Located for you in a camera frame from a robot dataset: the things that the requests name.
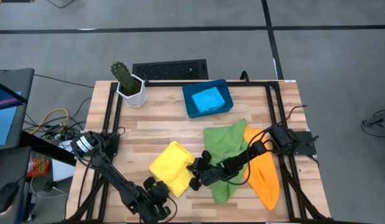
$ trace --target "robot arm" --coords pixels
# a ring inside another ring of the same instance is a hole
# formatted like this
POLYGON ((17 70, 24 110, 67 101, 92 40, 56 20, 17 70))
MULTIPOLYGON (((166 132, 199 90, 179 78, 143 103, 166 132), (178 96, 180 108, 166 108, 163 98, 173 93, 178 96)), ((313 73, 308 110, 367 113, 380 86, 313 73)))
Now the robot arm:
POLYGON ((190 187, 193 190, 198 190, 201 185, 208 186, 218 180, 227 182, 238 175, 244 165, 255 157, 261 156, 266 152, 274 154, 292 153, 300 143, 291 129, 285 129, 280 124, 267 128, 263 134, 265 133, 269 133, 273 139, 273 150, 266 149, 261 141, 256 141, 238 156, 224 159, 216 165, 209 164, 212 156, 208 151, 204 151, 202 157, 195 158, 194 163, 187 166, 187 169, 195 176, 190 181, 190 187))
POLYGON ((113 137, 115 137, 114 134, 98 134, 89 131, 73 140, 71 147, 80 162, 85 164, 87 161, 86 166, 97 170, 117 189, 122 203, 132 214, 139 213, 143 222, 148 224, 156 224, 164 220, 171 213, 169 207, 164 207, 169 197, 168 187, 162 181, 155 181, 154 177, 144 182, 144 188, 126 180, 104 153, 113 137), (83 156, 91 156, 91 158, 88 161, 83 156))

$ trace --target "desk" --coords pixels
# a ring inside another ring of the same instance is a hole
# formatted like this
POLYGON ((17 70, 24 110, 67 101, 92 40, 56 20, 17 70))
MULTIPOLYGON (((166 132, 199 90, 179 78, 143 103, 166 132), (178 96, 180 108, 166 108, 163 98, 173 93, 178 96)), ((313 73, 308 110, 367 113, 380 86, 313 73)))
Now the desk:
MULTIPOLYGON (((103 126, 108 93, 111 82, 96 82, 92 102, 87 116, 86 129, 100 132, 103 126)), ((301 105, 298 86, 295 82, 280 81, 280 91, 285 108, 289 114, 294 106, 301 105)), ((270 126, 270 112, 265 88, 262 86, 230 86, 234 107, 228 113, 215 114, 202 118, 189 119, 186 114, 183 93, 180 86, 148 87, 147 101, 141 108, 128 108, 125 103, 121 107, 119 126, 126 128, 126 133, 120 138, 118 155, 113 165, 126 179, 142 185, 143 181, 152 175, 148 165, 156 159, 171 141, 178 141, 194 156, 198 157, 204 150, 203 129, 222 127, 234 124, 245 118, 252 128, 270 126)), ((113 122, 112 109, 110 125, 113 122)), ((288 126, 294 130, 307 128, 305 114, 297 109, 288 120, 288 126)), ((317 164, 306 156, 295 156, 302 190, 325 216, 330 216, 321 183, 317 164)), ((85 167, 79 162, 76 165, 69 199, 67 217, 77 209, 77 201, 85 167)), ((277 206, 268 211, 257 198, 248 184, 238 188, 233 197, 225 204, 216 204, 208 187, 201 187, 195 192, 188 189, 175 201, 178 204, 178 214, 173 222, 265 222, 288 221, 285 196, 282 189, 280 173, 280 198, 277 206)), ((88 171, 83 188, 82 201, 91 189, 93 171, 88 171)), ((93 218, 97 218, 101 193, 98 193, 93 218)), ((295 194, 292 191, 295 216, 299 216, 295 194)), ((168 202, 174 211, 174 205, 168 202)), ((107 209, 104 222, 138 222, 138 215, 132 215, 122 204, 118 192, 110 186, 107 209)))

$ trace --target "computer mouse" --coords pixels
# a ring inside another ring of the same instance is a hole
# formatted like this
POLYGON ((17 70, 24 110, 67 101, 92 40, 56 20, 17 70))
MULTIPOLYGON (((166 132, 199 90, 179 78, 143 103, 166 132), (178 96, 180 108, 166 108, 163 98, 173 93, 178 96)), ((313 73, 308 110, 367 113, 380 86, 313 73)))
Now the computer mouse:
POLYGON ((0 190, 0 213, 5 212, 10 207, 17 191, 17 183, 7 183, 2 187, 0 190))

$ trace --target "orange cloth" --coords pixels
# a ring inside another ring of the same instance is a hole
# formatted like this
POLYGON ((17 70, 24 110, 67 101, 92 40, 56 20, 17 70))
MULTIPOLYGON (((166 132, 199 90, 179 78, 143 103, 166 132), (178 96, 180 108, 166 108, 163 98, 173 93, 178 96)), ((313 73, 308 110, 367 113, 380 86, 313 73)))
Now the orange cloth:
MULTIPOLYGON (((259 132, 260 129, 253 129, 245 127, 244 140, 249 141, 259 132)), ((253 142, 258 141, 262 135, 257 136, 253 142)), ((280 184, 278 182, 277 171, 273 161, 272 154, 266 152, 265 154, 252 159, 249 162, 250 177, 248 180, 249 185, 253 188, 258 198, 261 199, 263 204, 268 210, 273 210, 280 196, 280 184)), ((248 169, 245 170, 244 178, 248 178, 248 169)))

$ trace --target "towel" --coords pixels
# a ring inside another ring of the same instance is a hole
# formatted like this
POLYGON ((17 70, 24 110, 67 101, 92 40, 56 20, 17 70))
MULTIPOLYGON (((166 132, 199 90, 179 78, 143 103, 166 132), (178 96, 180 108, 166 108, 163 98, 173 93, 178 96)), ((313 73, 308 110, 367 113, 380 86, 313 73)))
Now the towel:
MULTIPOLYGON (((215 165, 225 158, 236 156, 247 149, 247 143, 244 141, 244 130, 246 120, 242 119, 236 124, 222 128, 206 128, 204 130, 205 149, 212 155, 210 164, 215 165)), ((239 174, 229 180, 233 183, 242 182, 244 168, 239 174)), ((212 197, 217 203, 227 202, 238 186, 228 184, 227 182, 217 181, 211 184, 212 197)))
POLYGON ((149 166, 150 171, 162 180, 174 196, 180 197, 189 187, 193 174, 187 165, 194 162, 194 156, 177 141, 171 142, 158 158, 149 166))
MULTIPOLYGON (((261 132, 260 129, 252 129, 245 127, 244 139, 249 142, 257 133, 261 132)), ((257 136, 252 142, 258 141, 262 135, 257 136)), ((265 154, 252 159, 249 162, 250 177, 248 180, 249 185, 253 188, 258 198, 261 199, 267 210, 273 210, 277 204, 278 197, 280 196, 280 184, 278 182, 277 172, 273 161, 272 154, 266 152, 265 154)), ((245 170, 244 178, 248 177, 248 170, 245 170)))
POLYGON ((217 87, 212 87, 194 94, 192 100, 200 113, 222 108, 225 104, 217 87))

